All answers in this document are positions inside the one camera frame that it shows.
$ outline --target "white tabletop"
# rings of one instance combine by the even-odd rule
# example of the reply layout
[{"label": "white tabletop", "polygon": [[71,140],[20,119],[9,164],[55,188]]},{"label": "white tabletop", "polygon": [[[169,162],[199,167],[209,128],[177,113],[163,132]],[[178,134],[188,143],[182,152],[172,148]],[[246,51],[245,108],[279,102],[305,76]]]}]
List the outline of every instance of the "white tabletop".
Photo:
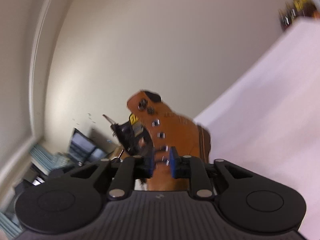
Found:
[{"label": "white tabletop", "polygon": [[211,133],[210,161],[300,192],[307,213],[299,231],[320,239],[320,21],[297,21],[195,121]]}]

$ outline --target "beige wall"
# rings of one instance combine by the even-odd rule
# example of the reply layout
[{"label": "beige wall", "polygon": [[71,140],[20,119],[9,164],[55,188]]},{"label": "beige wall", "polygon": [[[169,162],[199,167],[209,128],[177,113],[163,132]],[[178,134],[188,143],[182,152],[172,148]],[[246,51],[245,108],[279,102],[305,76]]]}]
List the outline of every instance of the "beige wall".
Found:
[{"label": "beige wall", "polygon": [[30,123],[34,137],[44,133],[44,106],[49,69],[56,41],[72,0],[43,0],[36,11],[30,60]]},{"label": "beige wall", "polygon": [[33,0],[0,0],[0,168],[31,136],[28,24]]},{"label": "beige wall", "polygon": [[101,115],[125,122],[139,89],[195,117],[281,35],[285,1],[74,0],[53,55],[44,145],[66,151],[73,127],[110,135]]}]

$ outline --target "black electronic device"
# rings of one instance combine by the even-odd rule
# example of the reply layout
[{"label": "black electronic device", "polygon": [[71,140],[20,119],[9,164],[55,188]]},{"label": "black electronic device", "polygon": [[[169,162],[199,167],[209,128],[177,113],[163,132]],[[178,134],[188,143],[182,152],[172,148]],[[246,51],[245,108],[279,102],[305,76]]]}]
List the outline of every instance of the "black electronic device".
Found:
[{"label": "black electronic device", "polygon": [[107,154],[78,129],[74,129],[67,155],[74,163],[82,166],[87,162],[103,159]]},{"label": "black electronic device", "polygon": [[15,209],[17,240],[305,239],[303,197],[223,159],[204,164],[170,149],[173,178],[188,191],[135,191],[150,178],[154,149],[121,163],[103,159],[27,188]]},{"label": "black electronic device", "polygon": [[129,121],[123,124],[114,123],[110,128],[118,138],[120,144],[124,147],[129,155],[137,155],[143,147],[139,146],[139,140],[144,139],[145,143],[152,143],[148,131],[142,126],[140,122],[132,124],[130,118]]}]

